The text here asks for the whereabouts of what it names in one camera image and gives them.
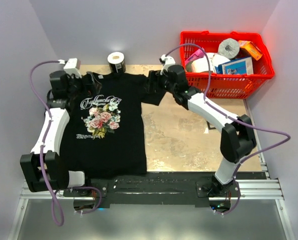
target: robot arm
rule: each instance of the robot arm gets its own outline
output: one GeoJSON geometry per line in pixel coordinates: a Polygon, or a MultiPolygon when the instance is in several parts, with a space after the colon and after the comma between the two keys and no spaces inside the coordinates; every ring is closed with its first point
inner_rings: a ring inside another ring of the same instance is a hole
{"type": "Polygon", "coordinates": [[[188,85],[184,68],[177,65],[171,56],[162,55],[160,62],[163,64],[161,71],[149,72],[149,91],[154,93],[157,89],[164,89],[170,92],[177,104],[205,118],[221,133],[220,151],[223,159],[211,179],[211,185],[207,186],[211,195],[219,196],[232,185],[240,159],[249,155],[257,144],[252,129],[233,122],[206,104],[206,101],[234,119],[250,125],[251,119],[247,115],[238,116],[228,112],[210,99],[204,99],[199,89],[188,85]]]}
{"type": "Polygon", "coordinates": [[[50,74],[52,99],[47,100],[51,113],[51,125],[44,141],[43,162],[40,165],[40,152],[46,129],[49,125],[50,116],[45,112],[44,124],[38,141],[32,148],[30,154],[21,156],[20,165],[26,182],[31,192],[46,191],[47,187],[43,181],[41,168],[45,168],[52,189],[66,189],[81,187],[85,184],[85,174],[82,171],[69,171],[66,160],[61,159],[60,144],[66,125],[69,122],[74,98],[83,91],[94,91],[94,82],[87,82],[80,74],[80,61],[71,58],[64,62],[63,70],[50,74]]]}

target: gray wall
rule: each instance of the gray wall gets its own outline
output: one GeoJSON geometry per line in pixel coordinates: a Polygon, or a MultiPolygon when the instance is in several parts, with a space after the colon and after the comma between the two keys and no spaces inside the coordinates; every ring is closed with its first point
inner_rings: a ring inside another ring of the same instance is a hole
{"type": "Polygon", "coordinates": [[[181,31],[260,33],[279,0],[30,1],[62,59],[106,64],[109,53],[121,51],[129,64],[160,64],[181,31]]]}
{"type": "MultiPolygon", "coordinates": [[[[262,32],[276,72],[249,99],[255,124],[291,134],[291,140],[264,153],[272,178],[279,177],[287,212],[298,239],[298,1],[280,0],[262,32]]],[[[259,132],[262,147],[282,139],[259,132]]]]}
{"type": "MultiPolygon", "coordinates": [[[[7,239],[24,182],[19,159],[38,139],[44,108],[31,92],[34,64],[54,60],[53,51],[28,0],[0,0],[0,240],[7,239]]],[[[39,92],[49,88],[49,72],[34,75],[39,92]]]]}

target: paper towel roll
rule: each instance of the paper towel roll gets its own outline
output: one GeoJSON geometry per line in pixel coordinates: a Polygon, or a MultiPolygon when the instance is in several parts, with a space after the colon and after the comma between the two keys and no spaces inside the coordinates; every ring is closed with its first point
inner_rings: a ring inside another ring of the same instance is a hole
{"type": "Polygon", "coordinates": [[[111,72],[124,73],[126,71],[125,56],[123,53],[118,51],[113,52],[109,54],[107,60],[111,72]]]}
{"type": "Polygon", "coordinates": [[[239,51],[239,42],[232,38],[223,40],[218,47],[218,53],[230,60],[234,59],[238,55],[239,51]]]}
{"type": "MultiPolygon", "coordinates": [[[[207,52],[207,56],[210,62],[210,70],[212,73],[216,73],[215,67],[218,67],[219,64],[224,64],[229,62],[230,60],[225,56],[221,56],[214,52],[207,52]]],[[[207,73],[208,72],[208,62],[207,58],[199,58],[191,62],[191,64],[187,64],[186,66],[187,72],[193,73],[207,73]]]]}

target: rose print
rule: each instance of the rose print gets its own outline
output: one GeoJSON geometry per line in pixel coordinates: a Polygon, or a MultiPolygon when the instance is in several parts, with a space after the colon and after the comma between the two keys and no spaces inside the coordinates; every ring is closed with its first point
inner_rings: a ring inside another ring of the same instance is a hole
{"type": "Polygon", "coordinates": [[[94,119],[91,120],[90,126],[95,129],[100,129],[103,126],[103,121],[100,115],[95,116],[94,119]]]}
{"type": "Polygon", "coordinates": [[[90,116],[92,116],[92,115],[96,116],[96,115],[98,115],[98,113],[99,113],[99,110],[98,110],[97,107],[92,107],[92,108],[89,109],[89,115],[90,116]]]}
{"type": "Polygon", "coordinates": [[[103,123],[106,123],[106,122],[108,122],[109,119],[111,119],[111,114],[109,112],[106,112],[106,111],[102,112],[100,114],[100,116],[101,116],[101,120],[102,120],[103,123]]]}
{"type": "Polygon", "coordinates": [[[111,121],[111,122],[109,122],[109,127],[110,127],[110,129],[115,130],[115,129],[119,128],[119,123],[117,123],[115,121],[111,121]]]}
{"type": "Polygon", "coordinates": [[[107,134],[114,134],[116,129],[120,127],[121,111],[118,109],[119,103],[110,101],[103,106],[101,105],[94,104],[94,107],[89,109],[89,116],[81,118],[86,131],[91,133],[90,138],[92,139],[103,139],[107,134]]]}

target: red plastic basket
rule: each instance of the red plastic basket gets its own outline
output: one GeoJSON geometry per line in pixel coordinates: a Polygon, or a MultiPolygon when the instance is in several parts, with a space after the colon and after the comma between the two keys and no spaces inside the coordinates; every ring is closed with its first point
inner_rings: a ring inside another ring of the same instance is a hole
{"type": "MultiPolygon", "coordinates": [[[[192,43],[204,48],[207,53],[217,53],[219,44],[228,38],[252,41],[261,50],[263,56],[258,60],[252,59],[252,75],[211,74],[209,98],[246,99],[257,90],[266,80],[275,75],[268,50],[258,33],[231,32],[210,33],[209,31],[183,31],[180,34],[180,44],[192,43]]],[[[185,67],[185,60],[197,50],[194,46],[180,48],[181,63],[185,67]]],[[[202,91],[207,87],[208,73],[187,72],[186,77],[191,86],[202,91]]]]}

